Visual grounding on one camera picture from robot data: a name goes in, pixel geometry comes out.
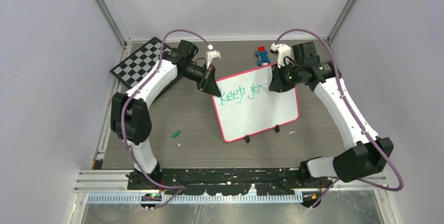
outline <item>whiteboard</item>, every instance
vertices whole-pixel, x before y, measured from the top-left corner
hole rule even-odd
[[[217,80],[222,96],[213,96],[213,103],[225,142],[298,119],[297,89],[270,92],[271,77],[271,65],[267,65]]]

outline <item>robotic arm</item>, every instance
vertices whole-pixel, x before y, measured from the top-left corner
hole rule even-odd
[[[277,54],[277,64],[272,67],[273,77],[269,86],[272,92],[287,92],[296,84],[305,83],[327,107],[344,142],[346,151],[336,157],[319,157],[301,162],[301,181],[316,177],[338,177],[351,182],[372,174],[380,173],[386,161],[362,132],[350,110],[342,100],[335,79],[331,61],[320,62],[313,42],[292,47],[294,60],[290,58],[291,48],[285,44],[273,44],[271,53]],[[361,115],[350,98],[343,79],[340,79],[344,96],[366,125],[367,133],[376,141],[387,156],[393,150],[390,138],[381,139]]]
[[[157,70],[157,65],[159,64],[157,62],[139,84],[125,94],[116,93],[112,98],[111,130],[116,132],[119,138],[123,139],[120,114],[125,102],[129,98],[129,94],[138,91],[137,95],[129,103],[128,111],[125,113],[125,130],[136,160],[156,182],[161,179],[160,166],[152,154],[148,140],[152,129],[148,108],[155,98],[178,75],[195,81],[199,91],[218,97],[221,96],[215,79],[216,69],[210,63],[212,58],[220,57],[219,52],[215,50],[207,52],[206,66],[198,66],[192,61],[197,52],[198,48],[196,45],[181,40],[177,49],[163,53],[163,61],[159,70]],[[139,88],[153,71],[158,71],[158,73],[146,86]],[[144,175],[139,171],[139,167],[135,165],[134,168],[135,171],[130,175],[131,179],[138,180],[138,178],[143,178]]]

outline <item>green object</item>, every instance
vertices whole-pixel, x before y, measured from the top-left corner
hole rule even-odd
[[[177,137],[180,134],[180,131],[177,131],[176,133],[173,134],[173,138]]]

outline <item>white wall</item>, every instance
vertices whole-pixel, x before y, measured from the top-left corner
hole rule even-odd
[[[176,28],[209,39],[276,38],[287,29],[327,37],[347,0],[106,0],[120,30],[148,40]],[[307,37],[292,34],[289,37]],[[172,35],[171,39],[194,38]]]
[[[373,128],[394,142],[392,158],[405,188],[391,196],[404,223],[444,218],[442,4],[357,0],[334,41],[354,101]]]
[[[0,222],[61,224],[121,46],[94,0],[0,7]]]

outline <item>toy car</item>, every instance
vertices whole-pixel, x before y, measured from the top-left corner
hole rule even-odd
[[[258,47],[258,50],[254,52],[254,55],[258,58],[258,66],[265,66],[271,63],[264,46]]]

